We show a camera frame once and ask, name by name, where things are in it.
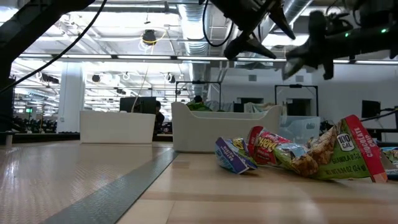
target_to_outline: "white storage bin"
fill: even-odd
[[[172,103],[174,150],[214,153],[219,137],[246,139],[255,126],[278,133],[281,111],[281,106],[274,106],[258,114],[199,112],[190,111],[183,103]]]
[[[297,144],[306,144],[310,138],[319,138],[321,118],[311,116],[281,116],[279,136]]]
[[[152,143],[155,115],[100,111],[80,112],[81,143]]]

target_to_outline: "computer screen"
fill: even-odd
[[[381,112],[381,104],[377,101],[362,101],[362,118],[372,118]]]
[[[135,97],[125,97],[120,99],[120,111],[131,113]],[[134,107],[135,113],[156,114],[156,97],[139,97]]]

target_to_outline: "snack bag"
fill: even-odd
[[[341,120],[319,139],[310,139],[306,146],[255,127],[249,134],[249,149],[253,149],[259,165],[283,167],[304,177],[371,177],[373,182],[387,181],[380,149],[354,115]]]
[[[247,145],[242,138],[218,138],[215,149],[218,164],[235,174],[257,169],[257,164],[249,156]]]
[[[398,169],[398,147],[383,147],[381,151]]]

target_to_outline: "gray rubber strip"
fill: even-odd
[[[44,223],[116,223],[163,173],[177,154],[169,150],[159,155],[46,219]]]

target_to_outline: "crumpled wrapper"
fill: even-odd
[[[250,157],[248,147],[242,138],[218,138],[215,154],[218,164],[235,174],[258,169],[256,162]]]

